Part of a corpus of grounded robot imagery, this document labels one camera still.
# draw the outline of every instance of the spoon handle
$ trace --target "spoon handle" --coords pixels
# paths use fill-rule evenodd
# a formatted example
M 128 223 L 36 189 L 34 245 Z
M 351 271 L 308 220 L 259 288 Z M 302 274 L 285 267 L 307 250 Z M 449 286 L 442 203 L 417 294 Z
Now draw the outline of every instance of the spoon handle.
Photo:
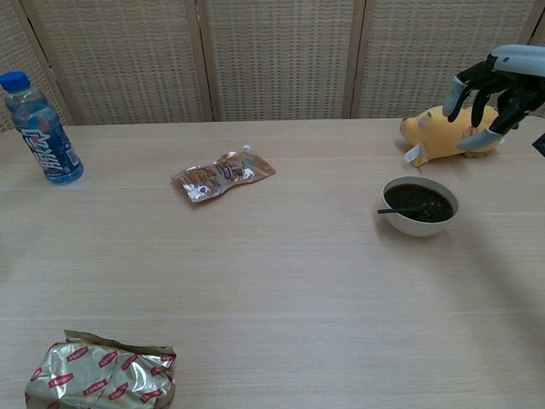
M 414 207 L 407 207 L 407 208 L 398 208 L 398 209 L 380 209 L 380 210 L 377 210 L 376 212 L 379 215 L 383 215 L 384 213 L 405 213 L 409 211 L 417 212 L 419 210 L 420 209 L 415 209 Z

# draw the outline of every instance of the white bowl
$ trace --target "white bowl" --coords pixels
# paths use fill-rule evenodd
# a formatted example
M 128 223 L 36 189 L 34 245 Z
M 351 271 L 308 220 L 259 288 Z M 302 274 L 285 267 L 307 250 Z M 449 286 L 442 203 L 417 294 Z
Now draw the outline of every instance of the white bowl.
M 442 222 L 428 223 L 412 220 L 409 217 L 400 215 L 399 213 L 386 213 L 383 216 L 385 216 L 390 224 L 398 229 L 401 233 L 408 234 L 409 236 L 426 237 L 445 230 L 447 225 L 452 222 L 452 219 L 454 219 L 456 213 L 458 212 L 458 200 L 456 199 L 456 196 L 453 192 L 451 192 L 440 183 L 437 183 L 436 181 L 432 181 L 430 179 L 426 179 L 425 177 L 418 176 L 403 176 L 392 179 L 382 188 L 382 201 L 384 202 L 386 208 L 392 209 L 392 206 L 390 206 L 390 204 L 386 201 L 384 193 L 392 187 L 408 184 L 427 187 L 428 189 L 432 189 L 434 190 L 434 192 L 439 193 L 441 196 L 446 198 L 450 202 L 450 205 L 452 205 L 452 217 Z

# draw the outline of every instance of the foil packet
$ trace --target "foil packet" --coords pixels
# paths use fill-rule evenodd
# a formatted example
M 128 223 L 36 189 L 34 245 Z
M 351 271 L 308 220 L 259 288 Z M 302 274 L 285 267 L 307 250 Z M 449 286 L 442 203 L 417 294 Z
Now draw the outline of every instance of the foil packet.
M 174 397 L 171 347 L 135 347 L 65 331 L 25 389 L 26 409 L 163 409 Z
M 184 187 L 192 202 L 200 202 L 215 198 L 233 186 L 259 181 L 275 173 L 270 164 L 250 153 L 250 147 L 244 145 L 241 153 L 224 153 L 213 164 L 187 168 L 172 176 L 172 180 Z

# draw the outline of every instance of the robotic hand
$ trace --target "robotic hand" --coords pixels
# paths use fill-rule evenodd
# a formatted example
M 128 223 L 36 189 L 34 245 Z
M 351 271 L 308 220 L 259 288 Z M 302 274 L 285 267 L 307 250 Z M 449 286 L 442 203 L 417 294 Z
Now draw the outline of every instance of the robotic hand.
M 474 150 L 503 138 L 531 111 L 545 102 L 545 47 L 510 44 L 496 47 L 482 61 L 454 77 L 443 105 L 443 115 L 452 122 L 473 89 L 479 93 L 473 102 L 471 123 L 480 124 L 486 102 L 492 94 L 504 91 L 497 100 L 498 117 L 487 130 L 460 142 L 463 150 Z

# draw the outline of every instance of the lipton wrapper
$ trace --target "lipton wrapper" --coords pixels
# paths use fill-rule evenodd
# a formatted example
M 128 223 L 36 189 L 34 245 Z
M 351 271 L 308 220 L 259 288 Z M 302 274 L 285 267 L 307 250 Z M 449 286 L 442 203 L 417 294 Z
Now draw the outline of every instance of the lipton wrapper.
M 65 331 L 26 385 L 27 409 L 165 408 L 174 397 L 171 347 L 134 347 Z

